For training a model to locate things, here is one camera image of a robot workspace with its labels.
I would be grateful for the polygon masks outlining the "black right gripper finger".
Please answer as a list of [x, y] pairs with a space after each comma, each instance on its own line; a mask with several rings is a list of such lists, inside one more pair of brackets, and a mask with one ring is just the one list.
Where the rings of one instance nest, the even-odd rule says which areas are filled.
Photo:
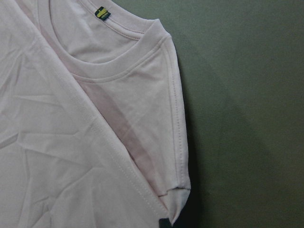
[[171, 223], [168, 218], [159, 219], [159, 228], [171, 228]]

